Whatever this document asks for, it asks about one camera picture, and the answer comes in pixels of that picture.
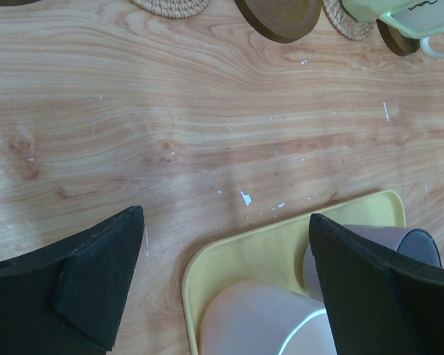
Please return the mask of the pink plastic cup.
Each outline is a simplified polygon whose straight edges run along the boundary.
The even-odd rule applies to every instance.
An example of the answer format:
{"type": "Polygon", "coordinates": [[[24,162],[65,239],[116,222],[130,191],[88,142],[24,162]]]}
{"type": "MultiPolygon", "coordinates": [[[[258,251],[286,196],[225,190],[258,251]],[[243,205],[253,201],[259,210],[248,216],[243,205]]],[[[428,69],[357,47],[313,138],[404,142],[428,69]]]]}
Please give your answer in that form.
{"type": "Polygon", "coordinates": [[[222,290],[204,313],[200,354],[336,354],[323,302],[246,281],[222,290]]]}

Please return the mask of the white cup green handle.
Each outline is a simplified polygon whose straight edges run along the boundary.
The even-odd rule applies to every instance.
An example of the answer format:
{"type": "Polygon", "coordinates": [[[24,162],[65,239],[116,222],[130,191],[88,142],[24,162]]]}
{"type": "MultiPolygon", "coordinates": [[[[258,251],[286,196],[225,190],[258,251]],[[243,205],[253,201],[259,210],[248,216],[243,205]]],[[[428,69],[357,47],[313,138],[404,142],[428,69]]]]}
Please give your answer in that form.
{"type": "Polygon", "coordinates": [[[344,9],[359,22],[381,20],[399,30],[405,37],[419,38],[410,27],[393,17],[395,13],[412,6],[414,1],[405,0],[342,0],[344,9]]]}

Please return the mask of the woven rattan coaster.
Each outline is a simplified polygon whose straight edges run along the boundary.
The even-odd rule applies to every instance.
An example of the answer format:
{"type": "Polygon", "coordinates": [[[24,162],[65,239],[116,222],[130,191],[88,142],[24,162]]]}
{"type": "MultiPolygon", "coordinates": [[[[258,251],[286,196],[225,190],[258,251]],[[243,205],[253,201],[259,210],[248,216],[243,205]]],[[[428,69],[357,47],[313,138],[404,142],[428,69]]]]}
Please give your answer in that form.
{"type": "Polygon", "coordinates": [[[375,21],[358,21],[344,8],[341,0],[322,0],[321,3],[333,28],[348,40],[362,41],[371,35],[375,21]]]}
{"type": "Polygon", "coordinates": [[[135,6],[151,13],[170,19],[187,19],[201,14],[211,0],[130,0],[135,6]]]}

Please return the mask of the dark wooden coaster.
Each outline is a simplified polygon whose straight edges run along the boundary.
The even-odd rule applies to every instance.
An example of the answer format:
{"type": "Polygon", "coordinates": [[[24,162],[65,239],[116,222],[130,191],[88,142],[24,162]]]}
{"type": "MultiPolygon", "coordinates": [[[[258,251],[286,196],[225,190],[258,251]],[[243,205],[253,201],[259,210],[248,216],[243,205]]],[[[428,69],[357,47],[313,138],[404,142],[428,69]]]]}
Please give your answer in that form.
{"type": "Polygon", "coordinates": [[[308,35],[322,10],[318,0],[236,0],[246,21],[262,36],[288,44],[308,35]]]}
{"type": "Polygon", "coordinates": [[[407,38],[399,30],[387,25],[381,20],[376,20],[377,28],[386,46],[398,56],[407,56],[416,53],[420,49],[420,41],[407,38]]]}

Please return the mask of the yellow plastic tray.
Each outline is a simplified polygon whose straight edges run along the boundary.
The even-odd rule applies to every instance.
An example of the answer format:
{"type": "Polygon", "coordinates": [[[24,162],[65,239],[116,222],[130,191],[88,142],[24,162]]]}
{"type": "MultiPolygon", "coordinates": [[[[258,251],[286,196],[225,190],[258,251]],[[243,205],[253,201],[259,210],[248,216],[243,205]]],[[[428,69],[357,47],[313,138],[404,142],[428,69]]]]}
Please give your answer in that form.
{"type": "MultiPolygon", "coordinates": [[[[392,190],[347,200],[319,209],[343,225],[406,226],[406,213],[392,190]]],[[[243,280],[280,285],[308,293],[302,277],[303,257],[309,242],[310,214],[216,240],[189,261],[181,296],[191,354],[199,352],[199,328],[207,306],[224,288],[243,280]]]]}

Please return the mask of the cream plastic cup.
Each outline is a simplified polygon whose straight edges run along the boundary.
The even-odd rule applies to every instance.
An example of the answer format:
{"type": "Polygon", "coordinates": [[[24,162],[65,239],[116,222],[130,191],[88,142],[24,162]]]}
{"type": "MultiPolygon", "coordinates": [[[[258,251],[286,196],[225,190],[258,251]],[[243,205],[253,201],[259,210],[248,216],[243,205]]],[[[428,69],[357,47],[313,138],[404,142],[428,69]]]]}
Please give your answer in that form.
{"type": "Polygon", "coordinates": [[[426,55],[444,58],[444,51],[430,45],[431,37],[444,34],[444,0],[422,1],[394,13],[390,25],[403,36],[418,39],[426,55]]]}

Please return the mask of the purple plastic cup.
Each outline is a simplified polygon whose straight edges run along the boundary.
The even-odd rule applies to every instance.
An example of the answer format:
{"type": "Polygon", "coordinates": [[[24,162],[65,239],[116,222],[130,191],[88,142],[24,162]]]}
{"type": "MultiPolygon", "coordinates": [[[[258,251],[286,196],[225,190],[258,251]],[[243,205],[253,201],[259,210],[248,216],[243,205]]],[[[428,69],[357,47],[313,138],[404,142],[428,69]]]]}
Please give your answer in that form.
{"type": "MultiPolygon", "coordinates": [[[[394,226],[344,225],[368,240],[395,250],[410,258],[442,268],[440,253],[434,238],[423,229],[400,228],[394,226]]],[[[323,301],[323,295],[315,267],[315,259],[310,244],[303,259],[303,283],[309,296],[323,301]]]]}

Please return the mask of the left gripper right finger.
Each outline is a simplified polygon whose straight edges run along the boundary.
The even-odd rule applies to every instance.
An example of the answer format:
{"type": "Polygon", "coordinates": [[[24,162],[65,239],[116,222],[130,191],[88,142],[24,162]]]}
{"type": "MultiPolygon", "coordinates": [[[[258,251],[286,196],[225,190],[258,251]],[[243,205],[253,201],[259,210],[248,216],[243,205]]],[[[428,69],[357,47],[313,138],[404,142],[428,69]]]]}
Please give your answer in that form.
{"type": "Polygon", "coordinates": [[[312,214],[309,243],[338,354],[444,354],[444,268],[312,214]]]}

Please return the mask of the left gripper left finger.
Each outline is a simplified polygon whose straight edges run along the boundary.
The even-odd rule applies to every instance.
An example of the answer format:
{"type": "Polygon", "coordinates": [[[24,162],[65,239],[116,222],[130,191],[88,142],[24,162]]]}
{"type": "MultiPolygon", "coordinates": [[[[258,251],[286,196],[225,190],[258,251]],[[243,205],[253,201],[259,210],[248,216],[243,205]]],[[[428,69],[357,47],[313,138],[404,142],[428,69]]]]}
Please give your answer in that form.
{"type": "Polygon", "coordinates": [[[116,341],[144,233],[131,206],[0,262],[0,354],[107,354],[116,341]]]}

